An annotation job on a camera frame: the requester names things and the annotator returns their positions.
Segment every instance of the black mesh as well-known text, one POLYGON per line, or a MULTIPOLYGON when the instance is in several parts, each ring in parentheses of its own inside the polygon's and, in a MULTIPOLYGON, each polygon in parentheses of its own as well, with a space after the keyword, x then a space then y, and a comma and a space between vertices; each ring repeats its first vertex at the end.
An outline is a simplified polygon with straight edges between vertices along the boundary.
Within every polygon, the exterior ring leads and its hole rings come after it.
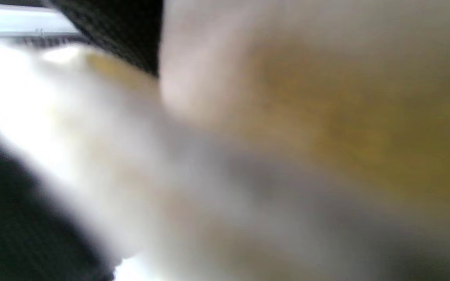
MULTIPOLYGON (((52 0, 46 3, 50 5, 87 39, 27 37, 17 39, 18 43, 45 48, 91 41, 157 75, 161 0, 52 0)), ((68 222, 35 200, 37 185, 31 174, 0 150, 0 281, 112 280, 113 267, 102 263, 68 222)))
POLYGON ((161 0, 51 0, 93 43, 158 74, 161 0))

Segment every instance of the black fabric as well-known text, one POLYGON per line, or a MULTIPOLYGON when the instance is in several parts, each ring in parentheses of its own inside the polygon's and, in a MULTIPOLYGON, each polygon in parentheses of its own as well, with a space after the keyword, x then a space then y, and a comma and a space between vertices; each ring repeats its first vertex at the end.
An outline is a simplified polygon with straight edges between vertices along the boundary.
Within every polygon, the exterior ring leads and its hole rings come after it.
MULTIPOLYGON (((100 48, 157 75, 161 0, 51 0, 46 5, 57 7, 100 48)), ((61 43, 19 40, 38 48, 61 43)), ((112 280, 113 267, 32 196, 38 184, 0 150, 0 281, 112 280)))
POLYGON ((88 39, 158 75, 162 0, 50 0, 88 39))

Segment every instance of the blurry skin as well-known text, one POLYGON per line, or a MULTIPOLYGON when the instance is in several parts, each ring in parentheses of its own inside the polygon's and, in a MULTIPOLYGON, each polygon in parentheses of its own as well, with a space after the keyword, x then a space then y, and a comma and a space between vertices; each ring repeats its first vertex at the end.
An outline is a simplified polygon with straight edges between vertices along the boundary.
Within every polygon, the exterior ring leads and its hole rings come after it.
POLYGON ((450 2, 168 1, 159 82, 63 51, 0 47, 0 141, 107 256, 450 281, 450 2))
POLYGON ((143 249, 180 281, 450 281, 450 235, 183 125, 148 75, 131 91, 91 63, 110 59, 0 46, 0 143, 106 258, 143 249))
POLYGON ((166 1, 179 119, 450 222, 450 0, 166 1))

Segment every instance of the white surface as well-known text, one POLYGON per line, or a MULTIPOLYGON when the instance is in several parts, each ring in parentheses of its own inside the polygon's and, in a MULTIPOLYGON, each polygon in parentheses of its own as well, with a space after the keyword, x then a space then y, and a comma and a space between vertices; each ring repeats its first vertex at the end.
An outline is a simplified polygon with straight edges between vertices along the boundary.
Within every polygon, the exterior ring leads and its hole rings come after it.
POLYGON ((73 24, 52 9, 0 5, 0 36, 41 36, 78 33, 73 24))

